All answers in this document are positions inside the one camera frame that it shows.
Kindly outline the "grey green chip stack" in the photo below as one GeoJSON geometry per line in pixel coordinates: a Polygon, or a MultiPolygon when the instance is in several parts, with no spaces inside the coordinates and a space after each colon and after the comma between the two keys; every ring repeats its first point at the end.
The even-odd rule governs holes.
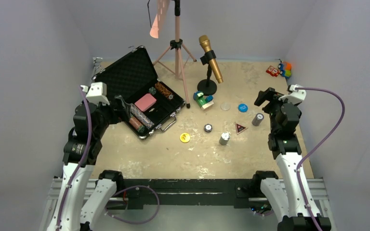
{"type": "Polygon", "coordinates": [[[229,142],[229,140],[230,140],[230,134],[228,132],[224,132],[220,136],[219,143],[221,145],[227,145],[227,143],[229,142]]]}

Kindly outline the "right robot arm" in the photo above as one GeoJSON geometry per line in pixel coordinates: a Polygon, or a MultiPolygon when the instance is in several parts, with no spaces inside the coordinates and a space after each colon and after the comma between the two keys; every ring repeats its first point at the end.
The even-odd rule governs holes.
{"type": "Polygon", "coordinates": [[[298,105],[306,91],[300,85],[288,86],[288,94],[274,88],[260,91],[254,104],[269,114],[268,147],[280,169],[284,188],[276,178],[258,178],[251,183],[255,195],[265,195],[278,220],[279,231],[330,231],[331,221],[323,217],[308,186],[302,150],[296,135],[302,112],[298,105]]]}

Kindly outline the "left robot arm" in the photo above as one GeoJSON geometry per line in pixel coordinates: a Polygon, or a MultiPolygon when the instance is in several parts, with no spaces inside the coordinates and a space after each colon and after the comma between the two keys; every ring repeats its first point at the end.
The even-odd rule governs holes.
{"type": "Polygon", "coordinates": [[[116,95],[111,104],[89,102],[75,108],[74,127],[64,146],[62,185],[48,231],[87,231],[81,222],[86,187],[102,148],[101,138],[111,124],[127,122],[130,105],[116,95]]]}

